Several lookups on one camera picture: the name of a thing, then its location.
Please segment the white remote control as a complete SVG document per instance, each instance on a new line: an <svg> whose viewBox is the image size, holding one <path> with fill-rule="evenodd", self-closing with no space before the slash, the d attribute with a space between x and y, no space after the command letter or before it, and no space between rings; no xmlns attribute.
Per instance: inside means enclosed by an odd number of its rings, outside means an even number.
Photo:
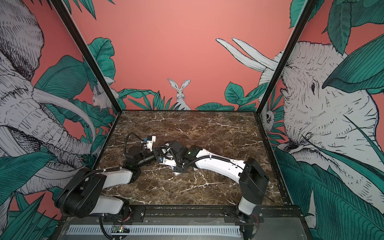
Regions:
<svg viewBox="0 0 384 240"><path fill-rule="evenodd" d="M171 154L171 150L169 145L159 145L159 150L160 153L162 154L162 158L167 158L167 159L175 159L173 155Z"/></svg>

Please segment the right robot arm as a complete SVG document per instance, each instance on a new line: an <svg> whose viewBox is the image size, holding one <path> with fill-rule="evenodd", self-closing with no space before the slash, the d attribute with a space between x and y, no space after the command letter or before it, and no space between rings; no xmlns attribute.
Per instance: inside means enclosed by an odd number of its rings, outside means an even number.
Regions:
<svg viewBox="0 0 384 240"><path fill-rule="evenodd" d="M160 157L158 162L173 168L175 173L185 173L189 167L215 172L239 184L242 198L238 211L246 216L263 203L270 181L261 165L253 158L234 160L192 145L186 147L177 141L167 142L153 149Z"/></svg>

